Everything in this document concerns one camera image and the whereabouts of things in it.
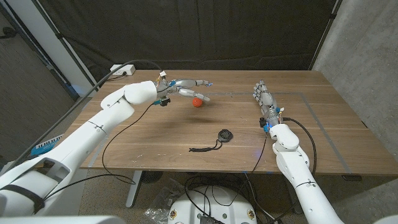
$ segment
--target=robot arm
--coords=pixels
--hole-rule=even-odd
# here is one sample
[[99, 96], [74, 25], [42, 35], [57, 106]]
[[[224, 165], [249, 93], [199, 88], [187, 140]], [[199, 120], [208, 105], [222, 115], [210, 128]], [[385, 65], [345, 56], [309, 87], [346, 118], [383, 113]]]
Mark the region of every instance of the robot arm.
[[[134, 83], [105, 97], [101, 102], [102, 110], [59, 146], [16, 166], [0, 177], [0, 217], [45, 215], [63, 191], [44, 202], [42, 198], [70, 183], [75, 171], [104, 137], [133, 115], [134, 108], [131, 104], [154, 102], [157, 98], [164, 100], [169, 93], [188, 91], [187, 88], [192, 86], [183, 86], [184, 83], [192, 81], [167, 82], [163, 77], [163, 85], [156, 85], [152, 81]], [[208, 81], [196, 81], [196, 85], [198, 83], [209, 84]], [[199, 93], [193, 92], [191, 95], [210, 100]]]
[[308, 222], [343, 223], [313, 178], [310, 161], [299, 146], [298, 137], [280, 122], [276, 101], [262, 80], [254, 87], [253, 97], [259, 102], [266, 119], [264, 130], [276, 140], [272, 150], [276, 154], [278, 168], [293, 185]]

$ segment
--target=wire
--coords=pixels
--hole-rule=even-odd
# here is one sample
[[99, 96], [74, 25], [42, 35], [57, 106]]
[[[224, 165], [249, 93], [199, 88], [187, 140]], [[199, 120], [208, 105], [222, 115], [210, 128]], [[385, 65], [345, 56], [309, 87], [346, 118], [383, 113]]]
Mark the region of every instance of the wire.
[[264, 214], [268, 215], [270, 218], [272, 218], [272, 219], [274, 220], [275, 218], [274, 218], [272, 215], [270, 215], [267, 211], [265, 211], [265, 210], [261, 207], [261, 205], [257, 202], [256, 196], [254, 195], [253, 187], [252, 187], [251, 182], [250, 182], [250, 180], [249, 180], [249, 177], [248, 177], [247, 174], [244, 174], [244, 175], [246, 176], [246, 179], [247, 179], [248, 182], [249, 182], [249, 186], [250, 186], [251, 192], [252, 192], [252, 194], [253, 194], [253, 199], [254, 199], [256, 205], [261, 209], [261, 211], [262, 211]]
[[293, 209], [293, 208], [297, 205], [298, 202], [299, 202], [298, 200], [295, 201], [295, 202], [292, 204], [292, 206], [290, 206], [290, 208], [288, 208], [284, 213], [282, 213], [281, 215], [279, 215], [279, 216], [276, 217], [275, 219], [273, 219], [273, 220], [267, 222], [267, 224], [273, 224], [273, 223], [279, 221], [279, 220], [280, 220], [281, 218], [283, 218], [288, 212], [290, 212], [291, 209]]
[[205, 190], [205, 194], [204, 194], [204, 196], [205, 196], [205, 201], [203, 202], [203, 211], [206, 211], [206, 198], [207, 198], [207, 201], [209, 202], [209, 215], [211, 215], [211, 205], [210, 205], [210, 200], [209, 200], [209, 198], [206, 196], [206, 192], [207, 192], [207, 189], [209, 188], [209, 185], [207, 185], [207, 187], [206, 187], [206, 190]]
[[[265, 138], [265, 140], [264, 140], [264, 145], [262, 146], [261, 155], [260, 155], [259, 159], [257, 160], [257, 163], [256, 163], [256, 165], [254, 166], [253, 170], [251, 171], [251, 174], [253, 174], [253, 172], [256, 170], [256, 167], [257, 167], [258, 163], [259, 163], [260, 160], [261, 160], [262, 153], [264, 152], [264, 148], [266, 147], [266, 142], [267, 142], [267, 135], [266, 135], [266, 138]], [[236, 197], [239, 195], [239, 191], [247, 184], [248, 181], [249, 181], [249, 179], [247, 179], [247, 180], [242, 184], [241, 188], [236, 192], [236, 195], [235, 195], [234, 199], [232, 199], [231, 203], [229, 203], [228, 205], [223, 205], [223, 204], [221, 204], [221, 203], [219, 203], [219, 202], [217, 201], [217, 199], [216, 199], [216, 197], [214, 196], [214, 193], [213, 193], [213, 186], [211, 186], [211, 194], [213, 195], [214, 201], [215, 201], [217, 204], [221, 205], [221, 206], [226, 206], [226, 207], [231, 206], [232, 203], [235, 201]]]
[[161, 72], [163, 72], [163, 70], [155, 63], [155, 62], [151, 62], [150, 60], [131, 60], [128, 61], [122, 65], [120, 65], [119, 67], [115, 68], [113, 71], [109, 72], [108, 74], [106, 74], [97, 84], [95, 84], [90, 90], [88, 90], [88, 92], [82, 97], [80, 98], [80, 100], [78, 100], [65, 114], [62, 115], [62, 117], [55, 122], [48, 130], [46, 130], [46, 132], [43, 133], [43, 135], [41, 135], [38, 139], [36, 139], [36, 141], [34, 141], [8, 168], [5, 172], [11, 170], [12, 168], [14, 168], [16, 165], [19, 165], [19, 163], [21, 162], [21, 160], [23, 160], [23, 158], [25, 158], [30, 151], [33, 149], [33, 147], [35, 147], [38, 143], [40, 143], [41, 140], [43, 140], [44, 137], [46, 137], [52, 130], [54, 130], [55, 127], [58, 126], [58, 124], [61, 123], [61, 121], [63, 121], [74, 109], [77, 108], [78, 105], [81, 104], [81, 102], [83, 102], [83, 100], [85, 100], [97, 87], [99, 87], [100, 85], [102, 85], [114, 72], [117, 72], [120, 68], [123, 68], [125, 65], [128, 65], [130, 63], [137, 63], [137, 62], [144, 62], [144, 63], [148, 63], [151, 64], [153, 66], [155, 66], [156, 68], [158, 68]]
[[107, 82], [117, 81], [117, 80], [121, 79], [122, 77], [125, 77], [126, 75], [127, 75], [127, 72], [123, 72], [122, 75], [120, 75], [118, 77], [110, 78], [107, 80]]
[[[148, 109], [149, 109], [152, 105], [153, 105], [153, 104], [149, 105], [148, 108], [143, 112], [143, 114], [142, 114], [135, 122], [133, 122], [133, 123], [130, 124], [129, 126], [125, 127], [123, 130], [121, 130], [119, 133], [117, 133], [117, 134], [110, 140], [110, 142], [106, 145], [106, 147], [105, 147], [105, 149], [104, 149], [104, 151], [103, 151], [103, 153], [102, 153], [102, 166], [104, 167], [104, 169], [105, 169], [109, 174], [112, 174], [112, 173], [111, 173], [111, 171], [108, 170], [108, 168], [106, 168], [105, 163], [104, 163], [105, 151], [106, 151], [106, 149], [108, 148], [109, 144], [111, 144], [111, 142], [113, 141], [113, 139], [115, 139], [115, 138], [116, 138], [119, 134], [121, 134], [124, 130], [126, 130], [127, 128], [130, 128], [133, 124], [137, 123], [137, 122], [143, 117], [143, 115], [148, 111]], [[120, 180], [121, 182], [124, 182], [124, 183], [127, 183], [127, 184], [131, 184], [131, 185], [135, 185], [135, 184], [136, 184], [132, 179], [130, 179], [131, 182], [127, 182], [127, 181], [122, 180], [122, 179], [120, 179], [120, 178], [118, 178], [118, 177], [115, 177], [115, 178], [117, 178], [117, 179]]]
[[161, 93], [161, 92], [163, 92], [163, 91], [165, 91], [167, 89], [168, 89], [168, 87], [164, 88], [163, 90], [157, 91], [157, 93]]
[[189, 194], [188, 194], [188, 192], [187, 192], [187, 183], [188, 183], [188, 181], [189, 181], [190, 179], [192, 179], [192, 178], [196, 178], [196, 177], [191, 177], [191, 178], [189, 178], [189, 179], [185, 182], [185, 185], [184, 185], [184, 191], [185, 191], [185, 194], [187, 195], [189, 201], [191, 201], [191, 203], [192, 203], [200, 212], [202, 212], [203, 214], [205, 214], [207, 217], [211, 218], [215, 223], [224, 224], [223, 222], [218, 221], [217, 219], [215, 219], [215, 218], [213, 218], [212, 216], [210, 216], [209, 214], [207, 214], [205, 211], [203, 211], [202, 209], [200, 209], [199, 206], [195, 204], [195, 202], [193, 202], [193, 200], [191, 199], [191, 197], [189, 196]]
[[261, 159], [262, 153], [264, 152], [264, 148], [266, 147], [267, 137], [268, 137], [268, 134], [266, 134], [266, 139], [264, 140], [264, 145], [262, 146], [262, 151], [261, 151], [261, 154], [260, 154], [259, 160], [257, 160], [257, 163], [256, 163], [256, 165], [254, 166], [254, 168], [253, 168], [253, 170], [252, 170], [251, 174], [253, 174], [253, 172], [254, 172], [254, 171], [256, 170], [256, 168], [257, 168], [257, 165], [258, 165], [258, 164], [259, 164], [259, 162], [260, 162], [260, 159]]
[[83, 180], [79, 180], [79, 181], [73, 182], [71, 184], [68, 184], [68, 185], [66, 185], [64, 187], [61, 187], [60, 189], [56, 190], [55, 192], [53, 192], [53, 193], [47, 195], [45, 198], [43, 198], [43, 201], [49, 199], [49, 197], [55, 195], [56, 193], [60, 192], [61, 190], [65, 189], [67, 187], [70, 187], [72, 185], [78, 184], [78, 183], [86, 181], [86, 180], [94, 179], [94, 178], [97, 178], [97, 177], [104, 177], [104, 176], [118, 176], [118, 177], [128, 178], [126, 176], [118, 175], [118, 174], [101, 174], [101, 175], [96, 175], [96, 176], [93, 176], [93, 177], [87, 177], [87, 178], [84, 178]]
[[193, 181], [192, 181], [191, 184], [188, 186], [188, 188], [189, 188], [189, 189], [192, 189], [192, 188], [193, 188], [192, 185], [196, 185], [196, 184], [208, 185], [208, 186], [211, 186], [211, 185], [220, 185], [220, 186], [227, 187], [227, 188], [230, 188], [230, 189], [235, 189], [235, 191], [242, 193], [242, 195], [244, 195], [244, 197], [245, 197], [246, 199], [248, 199], [248, 197], [246, 197], [245, 193], [242, 191], [242, 188], [239, 189], [239, 188], [237, 187], [237, 184], [242, 185], [241, 183], [243, 183], [243, 180], [242, 180], [241, 178], [239, 178], [239, 177], [236, 177], [236, 178], [239, 180], [239, 183], [238, 183], [238, 181], [233, 182], [232, 180], [227, 180], [227, 179], [226, 179], [228, 175], [233, 175], [234, 177], [236, 177], [234, 174], [227, 174], [226, 177], [225, 177], [224, 179], [216, 179], [216, 178], [211, 178], [211, 177], [203, 176], [203, 178], [205, 178], [205, 179], [207, 180], [205, 183], [204, 183], [202, 180], [201, 180], [200, 182], [193, 182]]
[[[217, 179], [217, 178], [202, 176], [202, 175], [200, 174], [200, 175], [191, 177], [191, 178], [189, 178], [189, 179], [186, 181], [186, 183], [185, 183], [185, 185], [184, 185], [185, 193], [187, 194], [187, 190], [186, 190], [186, 189], [191, 190], [191, 189], [193, 188], [193, 185], [196, 185], [196, 184], [207, 185], [206, 189], [208, 189], [209, 186], [214, 187], [216, 182], [221, 182], [223, 186], [229, 187], [229, 188], [231, 188], [231, 189], [237, 188], [236, 182], [227, 179], [227, 177], [228, 177], [229, 175], [232, 175], [233, 177], [237, 178], [237, 181], [243, 182], [243, 180], [242, 180], [240, 177], [238, 177], [237, 175], [235, 175], [235, 174], [226, 174], [226, 176], [225, 176], [223, 179], [221, 179], [221, 180], [220, 180], [220, 179]], [[195, 179], [197, 179], [197, 178], [200, 178], [200, 182], [195, 182]], [[202, 178], [205, 179], [205, 180], [207, 180], [207, 183], [203, 183]], [[233, 183], [234, 185], [227, 186], [227, 185], [226, 185], [227, 182], [231, 182], [231, 183]], [[243, 195], [244, 195], [244, 192], [242, 192], [241, 189], [242, 189], [242, 187], [244, 187], [244, 186], [246, 186], [246, 184], [243, 184], [243, 185], [241, 186], [240, 189], [237, 189], [237, 191], [238, 191], [238, 192], [241, 192]], [[192, 204], [194, 204], [194, 206], [195, 206], [196, 208], [198, 208], [197, 205], [196, 205], [192, 200], [190, 200], [190, 201], [191, 201]]]
[[284, 121], [293, 121], [294, 123], [298, 124], [309, 136], [311, 143], [312, 143], [312, 149], [313, 149], [313, 168], [312, 168], [312, 175], [315, 177], [315, 171], [317, 169], [317, 147], [315, 147], [315, 142], [311, 136], [311, 134], [308, 132], [308, 130], [304, 127], [304, 125], [300, 124], [300, 122], [294, 120], [293, 118], [283, 118]]

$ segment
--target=wood tabletop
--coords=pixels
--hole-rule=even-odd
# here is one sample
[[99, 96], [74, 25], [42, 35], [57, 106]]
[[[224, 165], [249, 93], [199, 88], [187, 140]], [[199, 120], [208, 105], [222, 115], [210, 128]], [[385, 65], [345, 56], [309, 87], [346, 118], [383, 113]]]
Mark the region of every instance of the wood tabletop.
[[[167, 79], [208, 80], [211, 87], [193, 90], [210, 97], [200, 108], [192, 98], [170, 95], [165, 107], [152, 106], [134, 126], [108, 146], [104, 161], [110, 169], [197, 172], [251, 172], [261, 154], [265, 132], [259, 127], [261, 112], [252, 97], [253, 86], [263, 79], [274, 94], [283, 117], [301, 122], [317, 146], [317, 173], [396, 175], [398, 163], [365, 127], [337, 91], [316, 71], [211, 71], [170, 70]], [[155, 80], [155, 70], [137, 70], [133, 76], [105, 83], [63, 136], [65, 139], [101, 110], [101, 100], [130, 83]], [[134, 122], [149, 106], [134, 105], [135, 113], [116, 127], [89, 155], [81, 168], [102, 168], [101, 157], [118, 132]], [[302, 149], [313, 160], [312, 145], [305, 132], [286, 121], [299, 137]], [[233, 133], [217, 151], [189, 152], [190, 147], [213, 147], [218, 132]], [[279, 172], [268, 138], [255, 172]]]

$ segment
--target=black backdrop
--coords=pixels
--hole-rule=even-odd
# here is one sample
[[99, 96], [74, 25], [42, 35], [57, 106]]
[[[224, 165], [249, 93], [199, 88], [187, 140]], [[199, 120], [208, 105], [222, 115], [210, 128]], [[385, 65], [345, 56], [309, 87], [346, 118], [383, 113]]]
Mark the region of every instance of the black backdrop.
[[307, 70], [335, 0], [40, 3], [98, 81], [133, 59], [163, 69]]

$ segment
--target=power strip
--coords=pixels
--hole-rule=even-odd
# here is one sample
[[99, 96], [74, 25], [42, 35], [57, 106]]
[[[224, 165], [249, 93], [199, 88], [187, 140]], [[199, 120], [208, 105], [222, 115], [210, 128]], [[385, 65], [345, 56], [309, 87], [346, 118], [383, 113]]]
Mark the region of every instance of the power strip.
[[[113, 65], [111, 67], [111, 71], [118, 68], [120, 65]], [[112, 75], [123, 75], [124, 72], [126, 72], [126, 75], [132, 75], [136, 71], [136, 68], [134, 65], [126, 65], [123, 68], [120, 68], [116, 72], [114, 72]]]

